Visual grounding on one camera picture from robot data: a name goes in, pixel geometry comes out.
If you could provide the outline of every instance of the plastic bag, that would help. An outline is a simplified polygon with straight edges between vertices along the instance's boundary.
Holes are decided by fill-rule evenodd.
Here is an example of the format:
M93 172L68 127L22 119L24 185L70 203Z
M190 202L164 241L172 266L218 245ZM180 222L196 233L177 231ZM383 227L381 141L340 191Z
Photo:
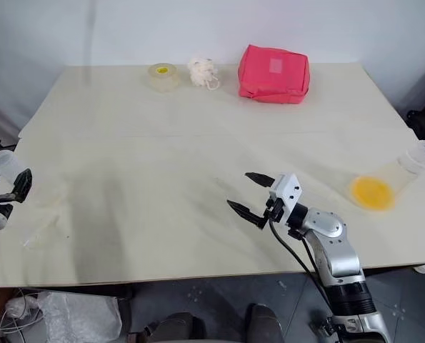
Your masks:
M117 300L83 294L39 295L49 343L109 342L121 331Z

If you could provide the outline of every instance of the black cable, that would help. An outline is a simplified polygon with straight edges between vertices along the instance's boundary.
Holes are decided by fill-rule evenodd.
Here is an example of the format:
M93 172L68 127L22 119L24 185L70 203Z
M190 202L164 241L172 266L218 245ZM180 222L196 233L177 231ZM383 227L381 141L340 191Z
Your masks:
M276 237L276 239L279 241L279 243L282 244L284 246L284 248L287 249L289 251L289 253L293 255L293 257L301 265L301 267L303 267L304 271L309 275L309 277L311 278L312 282L315 284L315 287L317 287L317 289L319 290L321 296L324 298L324 300L325 300L326 304L328 305L328 307L330 309L332 309L331 308L331 305L329 303L329 300L326 297L326 294L324 292L324 289L322 288L322 286L320 285L320 283L317 281L317 279L314 277L314 275L311 273L311 271L309 270L309 268L299 258L298 254L279 236L279 234L277 233L276 229L274 228L274 224L272 222L272 219L269 219L268 220L268 223L269 223L269 227L271 228L272 234Z
M38 316L39 316L39 312L41 311L41 309L40 308L38 308L38 310L37 310L37 312L36 312L36 315L34 316L34 320L37 320L38 319Z
M17 321L16 321L14 318L12 318L12 321L14 322L14 326L15 326L15 327L16 327L16 329L18 330L18 333L19 333L19 335L20 335L20 338L21 338L22 342L23 342L23 343L26 343L25 335L24 335L24 333L21 331L21 328L19 328L19 326L17 325Z
M314 258L312 257L312 254L311 254L311 250L310 250L310 248L309 248L309 245L307 245L307 243L306 243L306 239L303 237L302 239L301 239L302 241L303 241L303 245L304 245L304 248L306 249L306 251L307 251L307 255L309 256L309 260L311 261L311 264L312 264L312 266L314 267L314 270L315 270L315 272L316 272L316 274L317 274L317 276L319 276L320 274L319 274L319 269L317 268L317 265L316 265L316 263L315 263L315 261L314 261Z

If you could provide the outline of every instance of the red bag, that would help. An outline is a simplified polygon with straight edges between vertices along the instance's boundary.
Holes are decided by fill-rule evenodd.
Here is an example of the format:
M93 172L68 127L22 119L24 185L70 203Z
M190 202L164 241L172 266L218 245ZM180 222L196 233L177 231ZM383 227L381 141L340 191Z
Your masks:
M239 96L261 102L299 104L309 90L306 55L249 45L238 69Z

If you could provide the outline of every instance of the tape roll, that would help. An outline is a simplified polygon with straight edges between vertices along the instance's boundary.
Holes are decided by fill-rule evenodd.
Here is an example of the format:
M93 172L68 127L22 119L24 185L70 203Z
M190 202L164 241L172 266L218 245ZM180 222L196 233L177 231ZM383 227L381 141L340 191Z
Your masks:
M149 68L150 84L157 91L172 91L180 82L177 68L173 64L158 63Z

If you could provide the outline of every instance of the plastic cup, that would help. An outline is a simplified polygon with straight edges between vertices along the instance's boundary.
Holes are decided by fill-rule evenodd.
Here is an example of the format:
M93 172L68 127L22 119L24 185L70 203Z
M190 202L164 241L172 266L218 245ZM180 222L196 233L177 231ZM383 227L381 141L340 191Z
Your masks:
M17 176L26 169L15 154L10 150L0 151L0 176L14 184Z
M408 172L420 174L425 170L425 141L419 141L398 158L400 165Z

